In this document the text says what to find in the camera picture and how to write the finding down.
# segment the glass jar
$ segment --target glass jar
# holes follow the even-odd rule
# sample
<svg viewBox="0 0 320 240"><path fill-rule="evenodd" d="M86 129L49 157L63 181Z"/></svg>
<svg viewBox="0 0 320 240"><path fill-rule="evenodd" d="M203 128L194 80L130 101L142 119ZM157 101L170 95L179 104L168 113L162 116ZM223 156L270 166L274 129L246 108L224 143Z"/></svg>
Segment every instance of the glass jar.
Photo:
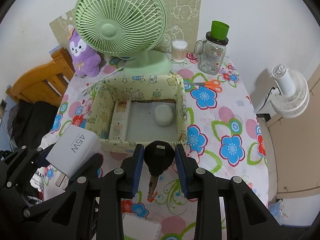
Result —
<svg viewBox="0 0 320 240"><path fill-rule="evenodd" d="M227 51L228 38L223 41L211 37L207 32L205 41L197 41L194 49L194 55L199 59L198 68L207 74L217 75L223 58ZM197 53L198 45L202 43L201 53Z"/></svg>

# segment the cabinet door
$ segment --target cabinet door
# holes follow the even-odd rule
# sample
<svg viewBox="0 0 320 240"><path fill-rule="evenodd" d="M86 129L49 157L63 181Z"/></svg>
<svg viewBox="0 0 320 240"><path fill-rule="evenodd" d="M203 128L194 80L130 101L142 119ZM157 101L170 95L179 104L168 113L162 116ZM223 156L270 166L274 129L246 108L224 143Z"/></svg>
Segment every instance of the cabinet door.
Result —
<svg viewBox="0 0 320 240"><path fill-rule="evenodd" d="M269 127L276 156L278 192L320 186L320 82L303 114Z"/></svg>

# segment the scissors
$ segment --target scissors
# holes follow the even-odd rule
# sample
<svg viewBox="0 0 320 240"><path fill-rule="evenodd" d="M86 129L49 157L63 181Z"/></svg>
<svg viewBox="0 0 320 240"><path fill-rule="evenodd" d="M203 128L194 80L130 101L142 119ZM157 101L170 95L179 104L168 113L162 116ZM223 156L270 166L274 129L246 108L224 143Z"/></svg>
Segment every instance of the scissors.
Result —
<svg viewBox="0 0 320 240"><path fill-rule="evenodd" d="M202 87L206 87L209 89L212 89L214 91L216 91L217 93L222 92L222 88L220 87L220 81L213 79L207 82L201 82L201 83L189 83L188 81L184 82L186 85L194 85L194 86L202 86Z"/></svg>

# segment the plastic bag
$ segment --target plastic bag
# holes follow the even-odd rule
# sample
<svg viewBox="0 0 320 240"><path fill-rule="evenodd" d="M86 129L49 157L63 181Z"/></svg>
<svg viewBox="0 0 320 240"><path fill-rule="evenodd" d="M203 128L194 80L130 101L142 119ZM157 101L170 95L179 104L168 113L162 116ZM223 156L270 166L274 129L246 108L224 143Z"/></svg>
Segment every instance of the plastic bag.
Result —
<svg viewBox="0 0 320 240"><path fill-rule="evenodd" d="M268 206L268 210L280 225L283 225L284 220L288 218L288 216L282 212L282 208L283 202L281 199L277 203Z"/></svg>

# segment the wooden chair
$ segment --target wooden chair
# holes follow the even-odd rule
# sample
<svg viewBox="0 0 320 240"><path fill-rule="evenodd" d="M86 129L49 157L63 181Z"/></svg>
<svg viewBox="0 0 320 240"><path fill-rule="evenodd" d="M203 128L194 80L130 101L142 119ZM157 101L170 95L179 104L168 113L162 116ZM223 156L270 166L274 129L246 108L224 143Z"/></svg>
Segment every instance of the wooden chair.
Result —
<svg viewBox="0 0 320 240"><path fill-rule="evenodd" d="M64 48L57 49L51 54L52 61L35 67L24 73L12 86L7 89L7 95L15 102L20 99L35 103L45 101L54 106L60 106L68 82L74 75L72 59Z"/></svg>

